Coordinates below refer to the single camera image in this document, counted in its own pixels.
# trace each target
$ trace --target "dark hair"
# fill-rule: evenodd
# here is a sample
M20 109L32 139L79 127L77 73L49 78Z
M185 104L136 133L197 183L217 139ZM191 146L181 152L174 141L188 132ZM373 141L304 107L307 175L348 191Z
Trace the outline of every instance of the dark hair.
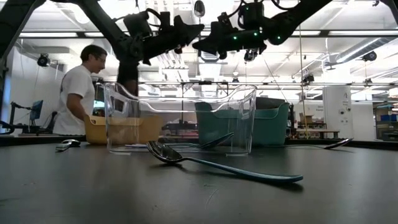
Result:
M95 57L100 57L101 55L105 55L107 56L108 53L106 52L106 50L102 47L99 47L97 45L89 45L87 47L85 47L80 54L80 58L83 62L88 61L88 56L89 55L93 55Z

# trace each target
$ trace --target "desk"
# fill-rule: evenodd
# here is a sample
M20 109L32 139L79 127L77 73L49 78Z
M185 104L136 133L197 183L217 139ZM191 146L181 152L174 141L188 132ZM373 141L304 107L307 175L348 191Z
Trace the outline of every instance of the desk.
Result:
M308 129L307 130L309 133L320 133L320 139L325 138L325 133L333 133L333 138L338 139L338 133L340 131L338 130L329 130L329 129ZM296 132L298 133L305 133L305 129L296 129Z
M54 144L0 148L0 223L396 223L398 152L267 148L247 157L192 154L229 166L303 174L295 185L235 178L192 162L165 166Z

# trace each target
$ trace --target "tan container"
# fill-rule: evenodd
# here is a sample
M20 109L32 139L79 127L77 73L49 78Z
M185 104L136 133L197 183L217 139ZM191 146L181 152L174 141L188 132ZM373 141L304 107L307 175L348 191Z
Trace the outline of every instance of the tan container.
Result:
M106 144L106 121L104 117L85 117L86 140L90 144ZM157 141L162 129L160 116L146 118L109 118L108 136L112 145L145 144Z

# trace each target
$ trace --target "man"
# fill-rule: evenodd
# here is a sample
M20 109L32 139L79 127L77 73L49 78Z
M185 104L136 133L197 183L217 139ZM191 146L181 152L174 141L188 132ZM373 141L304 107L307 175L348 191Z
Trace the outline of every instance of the man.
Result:
M95 89L92 73L105 68L106 51L96 45L83 49L82 64L67 72L61 83L58 117L53 132L61 135L85 135L84 118L94 109Z

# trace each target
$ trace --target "metal spoon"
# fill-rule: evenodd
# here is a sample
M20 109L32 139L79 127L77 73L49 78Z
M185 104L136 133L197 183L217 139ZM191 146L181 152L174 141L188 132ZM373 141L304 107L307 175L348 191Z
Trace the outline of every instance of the metal spoon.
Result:
M197 149L212 149L218 145L220 145L221 143L229 140L230 138L232 138L234 136L234 133L229 133L226 134L218 139L215 139L211 142L208 143L204 143L204 144L192 144L192 143L166 143L166 146L188 146L188 147L194 147Z
M147 147L150 153L158 158L162 162L176 164L182 161L193 161L200 164L208 165L217 169L221 169L226 172L236 174L240 177L247 179L263 181L268 183L293 183L303 179L302 175L270 175L270 174L259 174L255 172L249 172L246 170L237 169L234 167L224 166L216 164L214 162L208 162L201 159L195 159L191 157L182 157L177 151L157 141L149 141Z

